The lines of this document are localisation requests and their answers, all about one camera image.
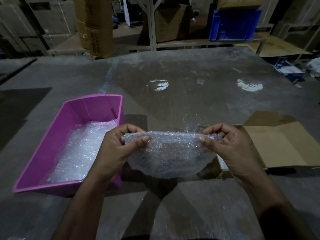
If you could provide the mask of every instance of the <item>work surface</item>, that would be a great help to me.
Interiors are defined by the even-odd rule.
[[[148,130],[241,124],[255,110],[295,116],[320,141],[318,102],[246,47],[142,52],[92,61],[44,57],[0,87],[0,239],[49,239],[70,198],[12,188],[66,100],[123,95],[127,121]],[[320,172],[271,177],[320,238]],[[125,169],[120,190],[104,200],[97,239],[263,239],[249,198],[234,179],[160,181]]]

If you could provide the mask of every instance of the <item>person's right hand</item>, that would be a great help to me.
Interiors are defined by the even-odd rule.
[[[251,148],[250,139],[242,131],[234,126],[220,123],[209,126],[203,131],[204,135],[212,133],[221,133],[224,144],[206,136],[201,136],[200,142],[222,157],[241,186],[264,173],[258,155]]]

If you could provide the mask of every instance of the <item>bubble wrap sheet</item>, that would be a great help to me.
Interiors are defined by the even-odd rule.
[[[84,179],[99,151],[106,132],[117,126],[117,120],[89,122],[78,126],[68,137],[57,157],[58,164],[47,181],[60,183]]]
[[[187,177],[201,171],[215,157],[199,142],[201,134],[151,131],[127,133],[122,136],[125,144],[141,136],[150,136],[147,148],[136,151],[128,158],[132,169],[140,170],[156,178]],[[222,141],[220,134],[212,139]]]

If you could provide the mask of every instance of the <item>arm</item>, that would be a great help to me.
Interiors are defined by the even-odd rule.
[[[121,136],[128,132],[143,130],[125,124],[106,133],[97,157],[62,218],[53,240],[96,238],[103,198],[109,182],[122,168],[127,157],[145,146],[150,139],[145,136],[124,145]]]
[[[200,141],[225,161],[237,183],[248,194],[266,239],[316,239],[306,221],[265,173],[247,136],[235,127],[216,124],[203,134],[221,133],[224,144],[208,137]]]

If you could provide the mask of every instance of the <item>pink bin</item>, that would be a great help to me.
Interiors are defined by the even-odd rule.
[[[66,101],[15,184],[14,193],[37,191],[57,196],[74,195],[82,180],[46,183],[48,175],[57,165],[57,154],[76,125],[114,119],[118,119],[117,125],[125,123],[121,95],[96,94]],[[121,186],[120,176],[121,172],[109,184],[107,190],[118,189]]]

